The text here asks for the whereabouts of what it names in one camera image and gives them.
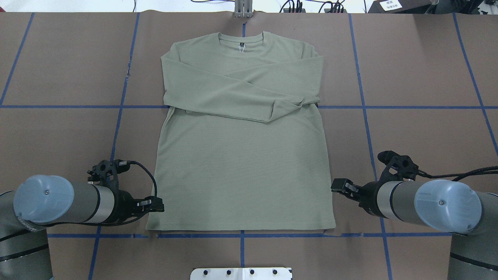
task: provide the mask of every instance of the light blue cap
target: light blue cap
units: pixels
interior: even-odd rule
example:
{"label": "light blue cap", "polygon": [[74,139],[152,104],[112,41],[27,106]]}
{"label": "light blue cap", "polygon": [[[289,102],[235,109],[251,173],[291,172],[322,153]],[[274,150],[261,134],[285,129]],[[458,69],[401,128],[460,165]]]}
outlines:
{"label": "light blue cap", "polygon": [[414,202],[420,219],[440,231],[464,234],[481,220],[479,196],[461,182],[429,181],[420,186]]}
{"label": "light blue cap", "polygon": [[14,196],[14,212],[26,221],[48,223],[73,204],[73,185],[60,176],[35,175],[21,184]]}

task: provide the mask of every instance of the green t-shirt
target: green t-shirt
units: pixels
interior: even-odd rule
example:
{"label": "green t-shirt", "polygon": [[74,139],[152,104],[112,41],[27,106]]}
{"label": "green t-shirt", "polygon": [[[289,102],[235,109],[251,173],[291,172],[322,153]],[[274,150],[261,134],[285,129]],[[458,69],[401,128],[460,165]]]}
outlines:
{"label": "green t-shirt", "polygon": [[322,119],[323,57],[263,32],[177,42],[161,57],[170,109],[151,230],[335,227]]}

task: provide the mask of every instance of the white bracket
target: white bracket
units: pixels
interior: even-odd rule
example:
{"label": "white bracket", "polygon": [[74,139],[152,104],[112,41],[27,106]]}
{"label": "white bracket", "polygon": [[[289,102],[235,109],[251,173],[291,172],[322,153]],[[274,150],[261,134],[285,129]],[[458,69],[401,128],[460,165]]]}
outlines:
{"label": "white bracket", "polygon": [[252,0],[235,0],[235,17],[252,17]]}
{"label": "white bracket", "polygon": [[292,280],[291,268],[194,269],[190,280]]}

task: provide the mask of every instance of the robotic arm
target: robotic arm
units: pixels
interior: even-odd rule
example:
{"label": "robotic arm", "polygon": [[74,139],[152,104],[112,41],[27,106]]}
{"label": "robotic arm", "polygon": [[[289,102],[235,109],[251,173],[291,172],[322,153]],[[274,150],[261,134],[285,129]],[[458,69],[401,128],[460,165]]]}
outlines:
{"label": "robotic arm", "polygon": [[[132,164],[152,179],[153,196],[133,199],[119,190],[118,174]],[[154,177],[139,162],[102,160],[88,174],[88,183],[35,175],[16,192],[0,194],[0,279],[53,279],[47,227],[65,223],[119,226],[149,212],[164,212]]]}
{"label": "robotic arm", "polygon": [[[370,215],[452,233],[449,280],[498,279],[498,195],[476,192],[458,182],[466,176],[496,173],[492,170],[497,166],[431,176],[406,155],[384,151],[378,159],[386,164],[379,181],[358,186],[338,178],[332,191],[359,202]],[[417,175],[457,178],[420,183],[415,182]]]}

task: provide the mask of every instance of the crew neckline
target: crew neckline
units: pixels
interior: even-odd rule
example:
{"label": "crew neckline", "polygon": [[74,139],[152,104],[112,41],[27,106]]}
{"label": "crew neckline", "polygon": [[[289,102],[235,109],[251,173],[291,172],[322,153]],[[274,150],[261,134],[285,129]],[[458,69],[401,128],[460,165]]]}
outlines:
{"label": "crew neckline", "polygon": [[[213,34],[213,39],[216,43],[215,44],[216,49],[219,50],[220,53],[226,56],[233,56],[233,57],[250,57],[250,56],[262,55],[263,53],[269,50],[272,43],[271,33],[265,31],[256,36],[250,36],[250,37],[228,36],[222,34],[221,32],[218,32]],[[257,43],[263,41],[263,43],[262,46],[257,47],[254,51],[251,52],[235,52],[233,50],[224,47],[220,43],[220,40],[235,42],[235,43]]]}

